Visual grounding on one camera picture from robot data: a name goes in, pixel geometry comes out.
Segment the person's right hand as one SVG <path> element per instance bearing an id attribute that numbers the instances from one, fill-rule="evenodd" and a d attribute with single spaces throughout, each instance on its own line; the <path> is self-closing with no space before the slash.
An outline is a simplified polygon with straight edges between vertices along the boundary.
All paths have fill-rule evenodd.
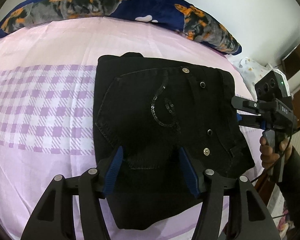
<path id="1" fill-rule="evenodd" d="M 289 139 L 286 138 L 280 143 L 280 151 L 285 151 L 285 163 L 290 158 L 292 151 L 294 149 L 293 145 L 289 143 Z M 265 137 L 260 138 L 260 159 L 262 161 L 262 167 L 264 169 L 270 169 L 270 167 L 279 159 L 280 155 L 275 153 L 273 148 L 267 144 Z"/>

